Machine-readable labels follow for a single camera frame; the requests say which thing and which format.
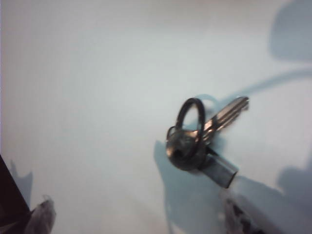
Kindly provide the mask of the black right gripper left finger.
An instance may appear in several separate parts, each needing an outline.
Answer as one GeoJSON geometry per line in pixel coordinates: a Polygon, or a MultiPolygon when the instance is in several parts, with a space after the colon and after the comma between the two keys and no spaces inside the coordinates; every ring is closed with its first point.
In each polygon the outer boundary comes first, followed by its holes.
{"type": "Polygon", "coordinates": [[[50,234],[56,211],[54,201],[44,201],[30,210],[3,159],[0,160],[0,232],[2,234],[50,234]]]}

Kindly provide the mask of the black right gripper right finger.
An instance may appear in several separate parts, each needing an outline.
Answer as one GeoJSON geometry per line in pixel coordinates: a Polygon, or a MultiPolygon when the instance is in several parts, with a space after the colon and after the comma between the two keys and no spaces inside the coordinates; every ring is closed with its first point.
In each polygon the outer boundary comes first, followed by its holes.
{"type": "Polygon", "coordinates": [[[225,228],[228,234],[266,234],[263,214],[246,197],[232,193],[220,192],[225,216],[225,228]]]}

